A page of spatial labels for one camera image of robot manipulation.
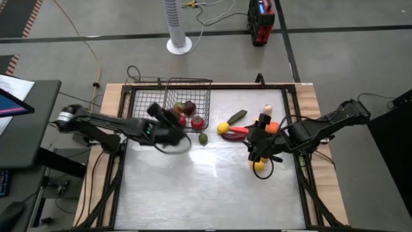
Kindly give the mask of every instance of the paper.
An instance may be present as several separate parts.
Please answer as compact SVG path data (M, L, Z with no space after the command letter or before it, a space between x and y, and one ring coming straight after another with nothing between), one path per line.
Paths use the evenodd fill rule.
M23 101L34 85L33 81L25 81L15 77L0 75L0 88ZM0 135L13 117L0 118Z

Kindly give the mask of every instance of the black line on floor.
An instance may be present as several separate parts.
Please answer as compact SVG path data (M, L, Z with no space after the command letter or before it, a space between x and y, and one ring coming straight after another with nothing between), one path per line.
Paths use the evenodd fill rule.
M292 71L292 77L295 82L301 82L299 72L297 71L296 61L292 45L288 35L288 28L286 27L285 17L283 15L282 6L280 0L275 0L275 6L277 11L277 17L279 18L279 24L281 25L281 32L283 36L283 42L285 43L286 54L288 56L290 69Z
M280 30L272 30L272 34L279 34ZM248 30L222 30L214 32L204 32L202 36L215 36L215 35L249 35ZM186 32L186 36L198 37L200 32ZM85 41L107 41L107 40L120 40L120 39L158 39L158 38L170 38L169 33L159 34L132 34L132 35L98 35L98 36L85 36L82 37ZM0 39L0 44L10 43L52 43L52 42L77 42L81 41L79 37L56 37L56 38L33 38L33 39L20 39L9 38Z
M274 29L272 34L280 34L287 32L287 34L304 34L304 33L328 33L328 32L370 32L370 31L385 31L385 30L412 30L412 25L393 25L393 26L352 26L341 28L293 28L293 29ZM215 32L204 32L202 36L215 36L215 35L249 35L247 30L222 30ZM199 36L200 32L187 32L186 36L194 37ZM106 40L120 40L120 39L156 39L156 38L169 38L169 33L159 34L129 34L129 35L96 35L82 37L85 41L106 41ZM77 42L81 41L78 37L55 37L55 38L33 38L33 39L21 39L21 38L6 38L0 37L0 44L13 44L13 43L53 43L53 42Z
M393 25L393 26L349 26L339 28L294 28L288 29L289 34L298 33L325 33L325 32L370 32L381 30L411 30L412 25Z
M22 37L36 1L12 0L0 14L0 38Z

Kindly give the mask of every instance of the plastic vegetable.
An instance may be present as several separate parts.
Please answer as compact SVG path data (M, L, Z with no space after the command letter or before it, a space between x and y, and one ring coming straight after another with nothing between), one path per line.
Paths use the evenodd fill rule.
M186 118L185 116L180 116L180 124L185 128L186 127Z
M218 125L218 134L226 133L229 131L229 123L222 122Z
M263 113L272 116L272 106L269 104L266 104L265 107L263 107Z
M189 116L191 115L194 111L196 110L196 105L195 103L191 101L185 102L185 108L183 109L183 112Z
M224 139L231 140L231 141L242 141L246 139L246 134L244 133L223 133L221 136Z
M253 161L250 161L250 166L253 168ZM255 170L256 171L265 170L265 163L264 162L255 162Z
M205 133L201 133L199 135L199 143L201 145L206 145L207 144L207 135Z
M235 133L244 133L244 134L249 133L249 128L246 128L246 127L232 126L229 128L229 130Z
M243 118L246 114L247 114L246 110L240 110L239 112L231 116L230 119L227 121L227 123L229 123L229 125L234 124L235 122Z
M179 113L183 113L185 109L185 105L182 102L176 102L173 107Z
M266 125L266 132L277 133L278 130L279 124L277 122L270 122L270 124Z
M202 129L205 125L205 121L202 117L196 116L192 119L191 124L193 129Z

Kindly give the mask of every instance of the table leg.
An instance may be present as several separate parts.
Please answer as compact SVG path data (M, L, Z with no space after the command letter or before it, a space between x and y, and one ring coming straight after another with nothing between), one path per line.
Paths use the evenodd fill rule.
M37 152L36 164L44 165L51 169L62 171L69 175L83 178L86 173L86 166L72 161L44 148L39 148Z

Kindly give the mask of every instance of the white cable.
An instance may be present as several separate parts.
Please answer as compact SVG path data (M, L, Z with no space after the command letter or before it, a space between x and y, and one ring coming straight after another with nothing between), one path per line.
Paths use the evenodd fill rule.
M195 5L195 6L199 6L199 5L210 6L210 5L215 5L215 4L221 3L221 2L223 2L223 1L226 1L226 0L216 1L216 2L214 2L214 3L195 3L194 5ZM182 6L187 6L187 5L189 5L189 3L184 3L184 4L181 4L181 5L182 5Z
M236 0L232 0L232 1L233 1L233 5L232 5L225 13L223 13L223 14L217 16L217 17L214 17L213 19L208 19L208 20L204 21L204 22L201 24L201 31L200 31L199 38L198 38L198 40L196 41L196 43L194 44L194 46L193 46L187 53L193 51L194 48L195 48L195 47L198 45L198 43L200 42L201 35L203 35L203 31L204 31L204 29L205 29L205 24L206 24L206 23L208 23L208 22L210 22L210 21L213 21L213 20L217 20L217 19L219 19L220 17L223 17L223 16L227 15L227 14L232 10L232 8L234 7L234 5L236 5Z
M198 6L198 5L207 5L207 6L210 6L210 5L215 5L215 4L221 3L221 2L223 2L223 1L225 1L225 0L216 1L216 2L214 2L214 3L196 3L195 5L196 5L196 6Z

